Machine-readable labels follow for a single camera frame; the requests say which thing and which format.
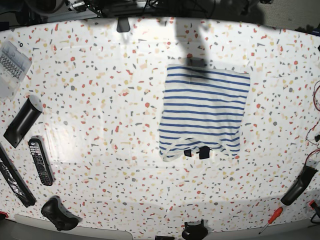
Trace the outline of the blue white striped t-shirt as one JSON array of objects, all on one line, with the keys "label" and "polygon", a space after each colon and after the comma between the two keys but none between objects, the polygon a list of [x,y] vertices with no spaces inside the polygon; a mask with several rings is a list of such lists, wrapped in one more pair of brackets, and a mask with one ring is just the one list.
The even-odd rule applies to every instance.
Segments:
[{"label": "blue white striped t-shirt", "polygon": [[234,159],[250,86],[248,73],[170,64],[158,129],[162,160],[193,153],[203,160],[214,151]]}]

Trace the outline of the black tv remote control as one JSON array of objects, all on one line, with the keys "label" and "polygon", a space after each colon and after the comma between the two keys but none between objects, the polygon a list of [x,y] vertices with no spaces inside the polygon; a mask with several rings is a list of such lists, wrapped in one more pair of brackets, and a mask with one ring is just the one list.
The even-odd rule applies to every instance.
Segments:
[{"label": "black tv remote control", "polygon": [[44,186],[52,186],[54,183],[54,178],[43,142],[39,138],[33,137],[28,141],[28,147],[40,182]]}]

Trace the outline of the black game controller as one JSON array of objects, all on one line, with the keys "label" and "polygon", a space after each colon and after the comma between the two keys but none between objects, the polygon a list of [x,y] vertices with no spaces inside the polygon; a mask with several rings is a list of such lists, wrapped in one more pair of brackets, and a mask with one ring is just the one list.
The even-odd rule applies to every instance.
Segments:
[{"label": "black game controller", "polygon": [[69,217],[61,211],[57,198],[49,199],[43,205],[41,214],[53,223],[59,232],[70,231],[79,224],[79,220],[76,217]]}]

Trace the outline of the clear plastic screw box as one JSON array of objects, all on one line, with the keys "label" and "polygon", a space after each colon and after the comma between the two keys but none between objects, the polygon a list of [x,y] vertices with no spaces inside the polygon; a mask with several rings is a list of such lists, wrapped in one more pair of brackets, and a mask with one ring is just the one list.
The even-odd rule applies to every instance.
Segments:
[{"label": "clear plastic screw box", "polygon": [[0,101],[12,100],[32,61],[9,40],[0,48]]}]

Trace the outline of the long black bar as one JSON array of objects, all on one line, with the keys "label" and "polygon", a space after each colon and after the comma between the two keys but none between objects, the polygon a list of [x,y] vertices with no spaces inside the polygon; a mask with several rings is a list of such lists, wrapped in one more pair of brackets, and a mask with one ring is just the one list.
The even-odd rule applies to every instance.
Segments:
[{"label": "long black bar", "polygon": [[10,161],[2,145],[0,145],[0,172],[12,190],[13,194],[26,208],[35,205],[35,197],[25,184],[23,178],[18,173],[13,163]]}]

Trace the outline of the black round mount bottom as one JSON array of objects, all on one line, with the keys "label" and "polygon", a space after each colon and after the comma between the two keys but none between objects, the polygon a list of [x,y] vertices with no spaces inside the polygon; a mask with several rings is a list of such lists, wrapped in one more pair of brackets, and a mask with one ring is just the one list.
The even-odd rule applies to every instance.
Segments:
[{"label": "black round mount bottom", "polygon": [[185,222],[182,238],[184,240],[203,240],[208,235],[205,221],[202,219],[197,224],[195,222]]}]

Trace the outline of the red handled screwdriver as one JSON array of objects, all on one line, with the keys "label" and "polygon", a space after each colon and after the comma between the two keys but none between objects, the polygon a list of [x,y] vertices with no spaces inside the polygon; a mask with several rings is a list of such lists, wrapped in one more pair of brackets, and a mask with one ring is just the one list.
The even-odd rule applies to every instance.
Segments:
[{"label": "red handled screwdriver", "polygon": [[284,208],[280,206],[277,210],[274,211],[272,216],[267,221],[266,225],[262,228],[262,230],[258,233],[259,235],[270,225],[272,224],[283,212]]}]

